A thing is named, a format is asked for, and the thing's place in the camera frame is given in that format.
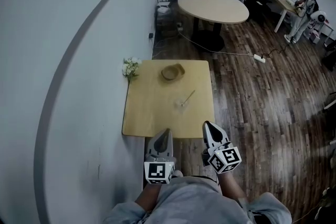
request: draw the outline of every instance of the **round table top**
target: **round table top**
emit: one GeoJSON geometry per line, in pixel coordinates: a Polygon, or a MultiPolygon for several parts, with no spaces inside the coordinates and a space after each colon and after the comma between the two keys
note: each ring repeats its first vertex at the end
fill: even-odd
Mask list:
{"type": "Polygon", "coordinates": [[[220,24],[239,24],[249,16],[239,0],[178,0],[178,5],[194,17],[220,24]]]}

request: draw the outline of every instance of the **jeans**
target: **jeans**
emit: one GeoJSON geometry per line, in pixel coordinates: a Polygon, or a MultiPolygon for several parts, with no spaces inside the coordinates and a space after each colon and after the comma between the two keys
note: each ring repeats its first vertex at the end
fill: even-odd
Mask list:
{"type": "Polygon", "coordinates": [[[293,40],[299,41],[302,33],[305,31],[307,26],[310,23],[310,18],[308,18],[307,15],[304,15],[303,18],[297,17],[295,19],[294,25],[292,27],[292,30],[290,31],[289,35],[287,36],[289,39],[293,38],[293,40]]]}

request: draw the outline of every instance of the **black chair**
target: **black chair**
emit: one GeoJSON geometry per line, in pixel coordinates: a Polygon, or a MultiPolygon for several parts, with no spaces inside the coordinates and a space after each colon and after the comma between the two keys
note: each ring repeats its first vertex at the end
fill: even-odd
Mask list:
{"type": "Polygon", "coordinates": [[[336,49],[336,40],[325,47],[326,51],[334,51],[336,49]]]}
{"type": "Polygon", "coordinates": [[[248,20],[250,18],[253,18],[255,21],[262,24],[264,21],[262,14],[264,11],[269,9],[269,7],[266,5],[267,3],[271,3],[271,1],[269,0],[244,0],[244,4],[247,7],[248,11],[250,12],[248,20]]]}

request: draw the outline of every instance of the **table leg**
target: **table leg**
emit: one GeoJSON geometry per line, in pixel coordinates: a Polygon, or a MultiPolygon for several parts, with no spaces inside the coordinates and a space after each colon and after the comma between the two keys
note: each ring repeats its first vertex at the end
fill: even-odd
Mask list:
{"type": "Polygon", "coordinates": [[[198,31],[198,22],[199,22],[199,19],[194,17],[194,27],[193,27],[193,34],[196,34],[197,31],[198,31]]]}
{"type": "Polygon", "coordinates": [[[324,44],[325,44],[325,45],[327,44],[327,41],[328,41],[328,39],[330,38],[332,32],[334,32],[334,29],[331,29],[329,35],[328,35],[327,38],[325,39],[325,41],[324,41],[324,44]]]}
{"type": "Polygon", "coordinates": [[[276,32],[279,30],[279,27],[280,27],[280,25],[281,25],[281,23],[282,23],[282,21],[283,21],[285,15],[286,15],[286,13],[287,13],[287,11],[284,9],[284,10],[282,11],[282,13],[281,13],[281,18],[280,18],[280,20],[279,20],[279,22],[278,22],[278,24],[277,24],[277,27],[274,29],[274,33],[276,33],[276,32]]]}
{"type": "Polygon", "coordinates": [[[220,31],[221,28],[222,28],[222,24],[215,23],[214,24],[214,29],[213,29],[214,34],[220,35],[221,34],[221,31],[220,31]]]}
{"type": "Polygon", "coordinates": [[[320,24],[319,35],[321,36],[323,24],[320,24]]]}

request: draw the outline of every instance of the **desk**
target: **desk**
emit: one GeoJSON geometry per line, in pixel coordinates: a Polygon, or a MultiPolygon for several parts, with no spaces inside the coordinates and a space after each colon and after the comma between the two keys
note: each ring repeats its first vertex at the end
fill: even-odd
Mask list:
{"type": "Polygon", "coordinates": [[[292,5],[290,5],[286,0],[275,0],[282,8],[282,13],[281,13],[281,17],[279,19],[279,22],[276,26],[276,28],[274,29],[274,32],[276,33],[279,30],[279,27],[285,17],[285,15],[287,14],[287,12],[291,12],[295,15],[298,15],[298,13],[296,12],[296,10],[294,9],[294,7],[292,5]]]}
{"type": "Polygon", "coordinates": [[[152,137],[170,128],[175,138],[203,138],[202,125],[214,121],[214,103],[209,64],[194,60],[147,60],[130,82],[122,133],[152,137]],[[164,82],[161,70],[180,63],[185,75],[164,82]],[[186,106],[180,104],[195,90],[186,106]]]}
{"type": "Polygon", "coordinates": [[[224,47],[220,36],[222,24],[239,24],[249,16],[247,7],[239,0],[178,0],[178,6],[194,16],[192,41],[211,51],[224,47]],[[213,31],[198,31],[199,19],[214,22],[213,31]]]}

